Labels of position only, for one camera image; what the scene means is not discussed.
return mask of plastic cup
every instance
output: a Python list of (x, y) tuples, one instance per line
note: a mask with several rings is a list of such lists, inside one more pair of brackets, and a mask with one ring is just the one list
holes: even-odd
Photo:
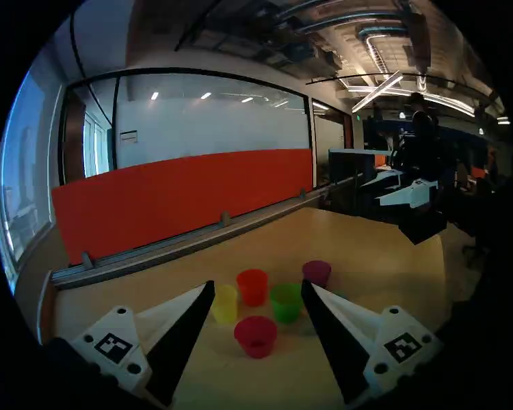
[(272, 300), (274, 316), (278, 322), (292, 323), (298, 318), (304, 304), (300, 290), (299, 284), (282, 284), (272, 288), (269, 298)]
[(272, 352), (277, 335), (276, 324), (264, 316), (249, 316), (234, 329), (235, 339), (254, 359), (262, 359)]
[(231, 285), (216, 286), (211, 312), (217, 323), (234, 323), (237, 319), (237, 290)]
[(266, 300), (268, 275), (260, 269), (241, 272), (237, 278), (237, 287), (247, 306), (260, 306)]
[(327, 288), (331, 270), (330, 265), (323, 260), (311, 260), (302, 267), (304, 279), (322, 288)]

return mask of desk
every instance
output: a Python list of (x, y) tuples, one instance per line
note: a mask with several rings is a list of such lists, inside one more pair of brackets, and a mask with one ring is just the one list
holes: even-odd
[[(55, 332), (72, 338), (115, 305), (148, 309), (208, 279), (235, 284), (244, 269), (260, 268), (271, 285), (297, 281), (302, 265), (332, 265), (329, 289), (381, 311), (398, 304), (430, 329), (447, 317), (441, 240), (413, 245), (394, 225), (303, 208), (229, 241), (128, 276), (58, 293)], [(239, 306), (239, 316), (272, 316), (263, 307)], [(343, 409), (334, 376), (303, 315), (279, 326), (276, 348), (249, 359), (233, 338), (233, 326), (209, 315), (175, 395), (184, 409)]]

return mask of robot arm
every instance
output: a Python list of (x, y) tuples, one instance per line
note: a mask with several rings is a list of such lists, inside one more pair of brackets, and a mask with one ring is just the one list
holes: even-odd
[(139, 314), (116, 306), (70, 345), (122, 389), (168, 407), (214, 297), (209, 281)]
[(306, 280), (302, 299), (348, 409), (393, 390), (443, 347), (399, 306), (376, 314)]

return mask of office chair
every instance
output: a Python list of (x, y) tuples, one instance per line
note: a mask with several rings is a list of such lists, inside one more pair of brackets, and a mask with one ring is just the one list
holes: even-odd
[[(482, 204), (488, 199), (490, 195), (492, 195), (492, 187), (490, 183), (487, 180), (484, 180), (483, 178), (478, 178), (475, 193), (471, 194), (471, 196), (473, 197), (474, 205), (472, 206), (472, 212), (480, 214), (476, 215), (476, 217), (479, 218), (481, 221), (486, 220), (486, 215), (483, 215), (483, 213), (486, 214), (486, 207), (482, 206)], [(480, 223), (477, 224), (473, 235), (475, 237), (475, 244), (464, 245), (462, 247), (462, 253), (464, 255), (467, 251), (474, 251), (473, 256), (471, 256), (471, 258), (469, 258), (469, 260), (466, 263), (466, 266), (470, 269), (477, 260), (486, 256), (486, 254), (488, 253), (488, 237), (484, 234), (485, 231), (485, 227), (483, 227)]]

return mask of orange panel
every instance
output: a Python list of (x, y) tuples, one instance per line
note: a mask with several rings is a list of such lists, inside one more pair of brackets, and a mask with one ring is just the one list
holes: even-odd
[(70, 262), (101, 258), (312, 189), (311, 150), (189, 156), (117, 169), (52, 191)]
[(386, 165), (386, 156), (385, 155), (375, 155), (374, 156), (374, 167), (381, 167), (382, 165)]
[(484, 173), (484, 169), (471, 167), (471, 176), (474, 178), (484, 178), (486, 174)]

